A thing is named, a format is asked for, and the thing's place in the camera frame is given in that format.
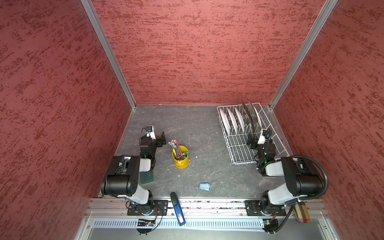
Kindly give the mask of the square plate white back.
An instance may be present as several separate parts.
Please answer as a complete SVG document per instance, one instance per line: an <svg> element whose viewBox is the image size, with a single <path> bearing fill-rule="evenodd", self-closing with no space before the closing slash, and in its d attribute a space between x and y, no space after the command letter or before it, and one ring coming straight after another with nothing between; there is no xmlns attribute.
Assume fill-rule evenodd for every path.
<svg viewBox="0 0 384 240"><path fill-rule="evenodd" d="M259 114L258 114L257 110L255 109L255 107L251 103L251 101L249 99L247 99L247 100L248 100L247 108L250 111L250 114L252 116L253 123L254 123L254 129L255 129L254 137L255 137L255 139L259 139L259 137L260 137L260 128L261 128L260 117L259 117Z"/></svg>

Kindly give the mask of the square floral plate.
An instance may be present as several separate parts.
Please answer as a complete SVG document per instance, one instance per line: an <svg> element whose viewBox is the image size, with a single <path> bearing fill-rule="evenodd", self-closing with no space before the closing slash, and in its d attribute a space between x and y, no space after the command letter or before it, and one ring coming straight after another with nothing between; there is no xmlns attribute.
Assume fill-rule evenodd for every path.
<svg viewBox="0 0 384 240"><path fill-rule="evenodd" d="M252 116L250 114L249 109L247 108L247 106L245 105L245 103L243 101L242 101L242 105L243 105L244 112L246 113L246 116L248 118L247 123L250 124L250 126L251 126L251 129L250 129L251 136L254 138L255 129L254 129L254 123L253 123Z"/></svg>

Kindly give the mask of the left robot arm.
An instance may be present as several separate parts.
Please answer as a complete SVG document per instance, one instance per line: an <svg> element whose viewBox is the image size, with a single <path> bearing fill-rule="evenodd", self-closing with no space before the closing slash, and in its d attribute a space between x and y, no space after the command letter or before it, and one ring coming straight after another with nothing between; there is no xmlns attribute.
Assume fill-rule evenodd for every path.
<svg viewBox="0 0 384 240"><path fill-rule="evenodd" d="M128 216L166 216L167 200L154 200L151 191L140 184L140 173L152 173L156 164L156 150L166 144L165 133L140 138L140 155L114 156L101 183L101 193L126 200Z"/></svg>

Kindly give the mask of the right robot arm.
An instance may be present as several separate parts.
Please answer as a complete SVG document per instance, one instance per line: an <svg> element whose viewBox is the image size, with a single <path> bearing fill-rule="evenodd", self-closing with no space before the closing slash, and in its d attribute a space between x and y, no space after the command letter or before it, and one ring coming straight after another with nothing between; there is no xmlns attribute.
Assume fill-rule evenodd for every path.
<svg viewBox="0 0 384 240"><path fill-rule="evenodd" d="M284 177L279 187L265 191L259 200L245 201L248 216L284 216L285 207L318 199L329 187L328 176L314 159L301 155L275 158L272 140L250 143L256 149L257 170L264 177Z"/></svg>

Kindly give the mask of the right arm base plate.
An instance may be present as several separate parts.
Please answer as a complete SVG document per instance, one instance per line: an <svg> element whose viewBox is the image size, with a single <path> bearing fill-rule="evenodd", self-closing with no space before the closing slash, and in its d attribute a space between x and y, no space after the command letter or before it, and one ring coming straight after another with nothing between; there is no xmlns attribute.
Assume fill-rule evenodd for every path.
<svg viewBox="0 0 384 240"><path fill-rule="evenodd" d="M256 217L286 216L286 210L284 206L272 205L269 202L261 203L260 200L245 201L245 209L247 212L247 216L256 216Z"/></svg>

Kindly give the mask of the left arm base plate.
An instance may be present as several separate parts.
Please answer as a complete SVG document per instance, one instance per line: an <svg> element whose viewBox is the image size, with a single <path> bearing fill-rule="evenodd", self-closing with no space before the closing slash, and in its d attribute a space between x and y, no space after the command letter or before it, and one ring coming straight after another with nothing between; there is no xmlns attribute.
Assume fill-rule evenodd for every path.
<svg viewBox="0 0 384 240"><path fill-rule="evenodd" d="M168 200L153 200L145 205L130 202L127 209L128 216L166 216L168 212Z"/></svg>

